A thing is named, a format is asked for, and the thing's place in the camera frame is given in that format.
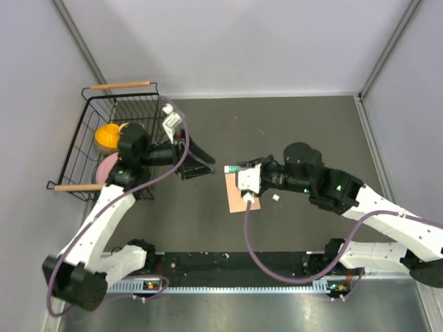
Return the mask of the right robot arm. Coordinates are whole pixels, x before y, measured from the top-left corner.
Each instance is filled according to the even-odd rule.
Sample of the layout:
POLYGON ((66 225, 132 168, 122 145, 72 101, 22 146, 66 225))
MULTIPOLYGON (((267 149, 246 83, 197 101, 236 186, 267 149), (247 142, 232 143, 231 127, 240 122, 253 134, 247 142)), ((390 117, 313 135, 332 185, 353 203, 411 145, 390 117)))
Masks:
POLYGON ((284 277, 267 268, 251 244, 248 253, 266 275, 286 284, 305 284, 343 269, 386 269, 406 273, 415 281, 442 287, 442 224, 420 218, 377 194, 368 184, 343 170, 326 167, 322 154, 304 142, 283 151, 283 164, 272 155, 240 162, 235 186, 251 210, 268 189, 306 194, 317 208, 356 221, 343 241, 330 241, 324 269, 308 277, 284 277))

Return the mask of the white green glue stick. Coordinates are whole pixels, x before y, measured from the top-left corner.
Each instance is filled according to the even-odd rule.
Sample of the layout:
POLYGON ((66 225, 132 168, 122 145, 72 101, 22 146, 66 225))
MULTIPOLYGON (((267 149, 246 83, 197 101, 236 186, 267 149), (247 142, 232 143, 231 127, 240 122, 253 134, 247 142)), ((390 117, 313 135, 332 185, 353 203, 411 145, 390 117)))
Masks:
POLYGON ((224 173, 225 174, 233 174, 237 170, 239 170, 241 167, 239 165, 225 165, 224 166, 224 173))

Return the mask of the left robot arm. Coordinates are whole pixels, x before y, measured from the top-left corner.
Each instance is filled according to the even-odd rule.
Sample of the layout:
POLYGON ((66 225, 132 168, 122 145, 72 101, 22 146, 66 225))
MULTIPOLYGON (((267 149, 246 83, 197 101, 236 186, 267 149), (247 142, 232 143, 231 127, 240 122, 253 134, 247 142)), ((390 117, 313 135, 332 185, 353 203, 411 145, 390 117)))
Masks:
POLYGON ((214 164, 215 159, 193 141, 187 127, 173 132, 165 142, 152 142, 142 124, 123 126, 117 161, 94 208, 62 251, 47 256, 42 264, 47 309, 52 309, 56 298, 94 311, 106 292, 131 273, 152 273, 157 265, 152 244, 131 240, 116 254, 103 257, 105 246, 141 191, 173 174, 182 179, 211 175, 214 164))

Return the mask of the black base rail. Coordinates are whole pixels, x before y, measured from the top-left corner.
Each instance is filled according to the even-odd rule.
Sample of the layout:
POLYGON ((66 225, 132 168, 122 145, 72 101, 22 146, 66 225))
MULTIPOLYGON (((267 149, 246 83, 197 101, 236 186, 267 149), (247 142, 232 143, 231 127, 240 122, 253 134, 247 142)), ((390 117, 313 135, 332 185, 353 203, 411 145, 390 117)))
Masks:
POLYGON ((326 276, 304 284, 288 284, 265 273, 247 252, 159 252, 141 270, 118 282, 110 293, 148 296, 157 293, 166 277, 167 294, 347 294, 363 276, 360 268, 337 264, 326 276))

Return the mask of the orange bowl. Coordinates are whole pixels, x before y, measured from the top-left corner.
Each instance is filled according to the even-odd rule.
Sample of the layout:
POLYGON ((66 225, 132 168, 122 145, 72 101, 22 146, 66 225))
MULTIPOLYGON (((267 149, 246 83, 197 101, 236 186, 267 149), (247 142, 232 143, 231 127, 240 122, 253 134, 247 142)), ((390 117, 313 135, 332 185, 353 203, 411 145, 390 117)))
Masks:
POLYGON ((104 155, 113 154, 118 151, 119 125, 109 123, 98 128, 94 134, 94 142, 97 150, 104 155))

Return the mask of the yellow mug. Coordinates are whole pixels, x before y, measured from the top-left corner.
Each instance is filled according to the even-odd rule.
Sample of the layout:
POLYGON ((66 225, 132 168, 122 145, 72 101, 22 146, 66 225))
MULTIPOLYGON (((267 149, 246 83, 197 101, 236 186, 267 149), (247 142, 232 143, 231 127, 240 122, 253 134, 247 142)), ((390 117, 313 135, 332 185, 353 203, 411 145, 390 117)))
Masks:
POLYGON ((142 128, 145 128, 145 126, 142 123, 139 122, 126 122, 123 123, 119 126, 118 128, 118 133, 121 134, 124 130, 125 127, 129 126, 129 125, 140 125, 142 128))

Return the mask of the pink plate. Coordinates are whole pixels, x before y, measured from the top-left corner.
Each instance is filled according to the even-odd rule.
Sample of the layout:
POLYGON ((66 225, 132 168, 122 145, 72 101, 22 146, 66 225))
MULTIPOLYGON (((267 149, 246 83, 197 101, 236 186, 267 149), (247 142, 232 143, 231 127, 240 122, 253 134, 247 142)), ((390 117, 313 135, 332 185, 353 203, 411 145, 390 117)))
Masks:
POLYGON ((113 153, 108 155, 103 159, 103 161, 98 165, 96 170, 96 175, 94 176, 94 180, 96 184, 103 185, 105 184, 110 171, 118 161, 118 153, 113 153))

